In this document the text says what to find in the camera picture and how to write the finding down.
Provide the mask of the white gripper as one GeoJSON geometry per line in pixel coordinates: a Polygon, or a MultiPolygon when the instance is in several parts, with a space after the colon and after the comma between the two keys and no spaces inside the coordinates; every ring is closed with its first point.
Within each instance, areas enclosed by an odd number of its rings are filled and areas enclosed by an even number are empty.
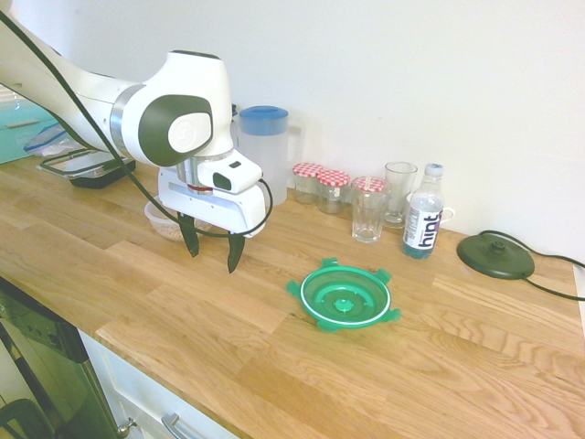
{"type": "Polygon", "coordinates": [[[166,208],[178,212],[179,229],[192,257],[198,256],[200,250],[195,220],[202,220],[232,232],[228,236],[229,273],[233,273],[238,267],[246,238],[255,236],[264,228],[266,205],[258,183],[239,194],[215,188],[211,193],[198,193],[179,179],[175,167],[166,167],[159,169],[158,195],[166,208]],[[246,238],[235,233],[244,233],[246,238]]]}

